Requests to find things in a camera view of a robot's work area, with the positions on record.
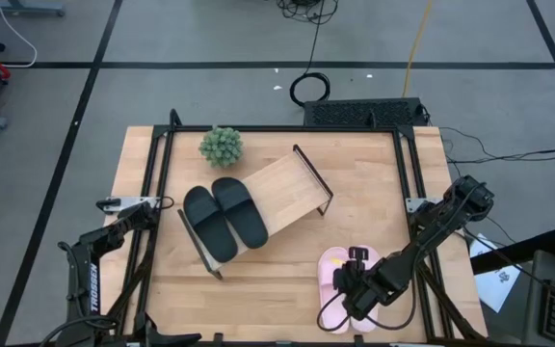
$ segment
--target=wooden board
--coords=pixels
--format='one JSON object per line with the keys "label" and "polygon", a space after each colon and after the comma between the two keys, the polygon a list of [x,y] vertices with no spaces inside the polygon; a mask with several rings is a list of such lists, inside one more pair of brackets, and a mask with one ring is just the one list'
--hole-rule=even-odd
{"label": "wooden board", "polygon": [[[294,151],[242,179],[242,182],[254,200],[269,237],[326,204],[330,198],[302,157]],[[205,188],[211,191],[210,185]],[[237,242],[237,256],[248,251],[231,224],[228,228]],[[190,236],[196,239],[211,270],[217,271],[224,266],[207,251],[194,232]]]}
{"label": "wooden board", "polygon": [[[440,197],[451,179],[438,130],[416,128],[415,133],[427,194]],[[128,128],[114,196],[138,196],[141,191],[150,134],[150,127]],[[200,133],[177,133],[174,138],[166,194],[173,197],[175,207],[162,215],[147,304],[160,332],[201,333],[208,340],[214,333],[224,333],[226,340],[352,341],[353,334],[357,334],[352,328],[347,334],[336,335],[316,327],[320,308],[316,266],[329,247],[368,245],[383,256],[409,242],[391,136],[242,132],[242,161],[223,171],[209,168],[200,157],[201,137]],[[304,149],[333,190],[327,215],[305,215],[272,237],[265,247],[242,254],[225,266],[224,281],[214,279],[200,262],[176,208],[195,185],[208,185],[225,175],[246,177],[290,153],[294,144]],[[102,258],[104,311],[121,290],[130,239],[128,234],[121,250]],[[449,297],[472,326],[487,335],[463,240],[457,235],[449,237],[438,254]],[[409,289],[390,307],[381,307],[379,321],[387,325],[402,323],[410,312],[410,297]],[[132,315],[128,314],[128,331]],[[440,332],[438,320],[435,326]],[[376,329],[364,337],[368,342],[425,341],[418,298],[414,320],[408,327],[397,332]]]}

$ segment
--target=slide sandal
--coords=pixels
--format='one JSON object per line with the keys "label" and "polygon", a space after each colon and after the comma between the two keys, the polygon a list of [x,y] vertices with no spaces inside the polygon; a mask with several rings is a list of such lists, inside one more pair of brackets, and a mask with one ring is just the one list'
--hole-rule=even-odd
{"label": "slide sandal", "polygon": [[[376,252],[373,248],[363,245],[357,247],[367,249],[367,260],[363,260],[363,264],[365,264],[365,270],[369,270],[372,266],[374,266],[374,264],[381,260],[381,256],[378,255],[378,252]],[[375,321],[378,321],[378,306],[379,304],[376,304],[368,314],[368,316]],[[362,333],[369,333],[376,329],[376,325],[370,322],[367,318],[363,318],[363,320],[358,321],[355,318],[351,317],[351,324],[353,325],[353,328]]]}
{"label": "slide sandal", "polygon": [[257,249],[267,243],[267,228],[248,188],[240,180],[230,177],[216,179],[211,185],[211,191],[226,218],[248,248]]}
{"label": "slide sandal", "polygon": [[198,238],[220,262],[237,255],[237,243],[230,233],[224,214],[204,187],[192,188],[183,199],[183,211]]}
{"label": "slide sandal", "polygon": [[[341,269],[342,264],[348,260],[348,251],[341,247],[331,247],[321,255],[318,261],[318,286],[320,289],[320,308],[322,308],[332,297],[337,294],[333,289],[333,271]],[[323,311],[321,320],[323,327],[327,329],[337,327],[346,318],[346,308],[342,306],[344,294],[335,299]],[[348,320],[333,334],[343,334],[348,331]]]}

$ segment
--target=pink slide sandal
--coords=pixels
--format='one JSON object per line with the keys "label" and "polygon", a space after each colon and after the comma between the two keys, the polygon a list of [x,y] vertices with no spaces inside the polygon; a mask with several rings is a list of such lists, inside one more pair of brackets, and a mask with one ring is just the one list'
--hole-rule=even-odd
{"label": "pink slide sandal", "polygon": [[[341,247],[332,247],[321,255],[318,261],[318,285],[320,289],[320,307],[322,308],[337,294],[333,289],[333,271],[340,269],[348,260],[348,251]],[[344,294],[335,299],[321,315],[323,327],[331,329],[337,327],[346,318],[346,308],[342,306]],[[333,334],[343,334],[348,331],[348,320]]]}
{"label": "pink slide sandal", "polygon": [[[369,270],[372,266],[374,266],[374,264],[381,260],[381,256],[378,255],[378,252],[374,251],[373,248],[369,246],[358,247],[367,249],[368,251],[367,260],[363,260],[363,263],[365,264],[365,270]],[[368,316],[375,321],[378,321],[378,305],[379,304],[376,304],[374,308],[372,308],[372,310],[370,311],[370,314],[368,314]],[[367,318],[363,318],[363,320],[360,321],[357,321],[355,318],[351,318],[351,324],[353,325],[353,328],[362,333],[369,333],[376,329],[376,325],[370,322]]]}

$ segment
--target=succulent plant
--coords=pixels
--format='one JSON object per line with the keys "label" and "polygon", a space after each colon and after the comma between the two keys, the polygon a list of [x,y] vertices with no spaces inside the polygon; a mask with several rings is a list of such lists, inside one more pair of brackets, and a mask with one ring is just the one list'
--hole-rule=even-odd
{"label": "succulent plant", "polygon": [[214,126],[207,131],[198,150],[212,168],[226,168],[234,164],[243,154],[243,142],[239,131]]}

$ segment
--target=yellow cable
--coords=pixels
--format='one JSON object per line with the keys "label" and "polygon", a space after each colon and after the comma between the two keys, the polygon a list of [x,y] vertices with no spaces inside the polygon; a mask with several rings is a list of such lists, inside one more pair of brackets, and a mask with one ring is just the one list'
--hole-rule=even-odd
{"label": "yellow cable", "polygon": [[423,19],[421,19],[421,24],[419,24],[419,31],[416,33],[416,39],[412,44],[412,49],[410,50],[409,64],[406,66],[406,80],[404,81],[404,90],[402,91],[402,97],[406,97],[409,91],[409,80],[410,80],[410,66],[412,65],[412,58],[414,58],[414,52],[416,52],[416,46],[419,45],[419,41],[423,36],[423,31],[425,30],[425,22],[428,20],[428,14],[430,14],[430,8],[432,7],[432,0],[428,0],[428,6],[425,8],[423,13]]}

